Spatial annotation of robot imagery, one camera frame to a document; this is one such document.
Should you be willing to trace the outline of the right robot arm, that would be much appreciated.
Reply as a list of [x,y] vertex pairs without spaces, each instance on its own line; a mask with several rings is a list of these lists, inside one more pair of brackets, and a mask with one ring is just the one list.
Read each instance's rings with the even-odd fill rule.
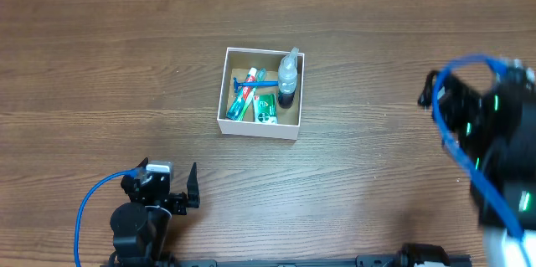
[[442,120],[456,144],[503,197],[523,228],[518,242],[490,202],[470,186],[491,266],[535,264],[535,73],[511,67],[480,93],[448,75],[438,92]]

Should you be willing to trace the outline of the clear bottle dark liquid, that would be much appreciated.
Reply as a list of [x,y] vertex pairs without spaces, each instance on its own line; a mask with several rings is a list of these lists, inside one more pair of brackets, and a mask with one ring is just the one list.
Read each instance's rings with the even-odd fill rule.
[[278,69],[277,101],[281,108],[292,106],[297,85],[297,61],[299,48],[293,48],[280,62]]

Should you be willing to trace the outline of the blue disposable razor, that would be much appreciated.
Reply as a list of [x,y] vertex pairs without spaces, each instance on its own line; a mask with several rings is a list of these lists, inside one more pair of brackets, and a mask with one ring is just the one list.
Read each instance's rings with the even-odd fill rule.
[[237,79],[234,79],[233,87],[234,92],[238,93],[240,87],[272,87],[278,86],[277,81],[251,81],[251,82],[238,82]]

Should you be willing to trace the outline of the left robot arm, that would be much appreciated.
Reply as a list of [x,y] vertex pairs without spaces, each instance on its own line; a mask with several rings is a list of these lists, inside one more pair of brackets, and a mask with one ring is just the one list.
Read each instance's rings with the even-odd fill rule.
[[198,208],[197,164],[191,167],[185,193],[172,193],[173,164],[144,159],[121,180],[129,197],[111,215],[115,254],[110,266],[178,266],[173,254],[163,251],[168,225],[174,215]]

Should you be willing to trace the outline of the red green toothpaste tube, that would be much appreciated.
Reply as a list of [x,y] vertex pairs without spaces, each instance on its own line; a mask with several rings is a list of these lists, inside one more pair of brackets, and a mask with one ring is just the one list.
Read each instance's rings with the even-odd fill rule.
[[255,86],[251,83],[257,82],[257,68],[250,68],[246,75],[245,81],[241,84],[234,80],[233,87],[235,91],[235,98],[227,110],[226,117],[232,121],[242,121],[244,119],[245,112],[250,104],[249,100],[252,99],[253,90]]

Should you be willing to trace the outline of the green white toothbrush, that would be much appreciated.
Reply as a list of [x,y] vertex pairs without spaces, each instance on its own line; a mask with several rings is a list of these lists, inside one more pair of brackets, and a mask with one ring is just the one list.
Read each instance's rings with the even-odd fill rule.
[[[260,69],[258,72],[257,72],[257,76],[256,76],[256,83],[259,83],[259,82],[262,82],[265,80],[265,76],[266,76],[266,69],[265,68],[262,68]],[[246,111],[248,110],[250,104],[253,102],[253,98],[254,98],[254,95],[255,95],[255,92],[257,90],[257,87],[251,87],[250,88],[250,93],[248,94],[248,97],[246,99],[246,102],[245,102],[245,105],[243,107],[243,110],[241,111],[240,113],[240,116],[238,118],[239,121],[242,121],[244,119],[244,116],[245,116],[245,113]]]

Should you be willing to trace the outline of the green soap packet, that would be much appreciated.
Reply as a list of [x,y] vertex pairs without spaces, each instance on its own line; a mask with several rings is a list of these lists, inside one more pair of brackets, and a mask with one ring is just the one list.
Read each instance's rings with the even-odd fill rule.
[[276,97],[274,94],[255,95],[254,122],[263,124],[276,124]]

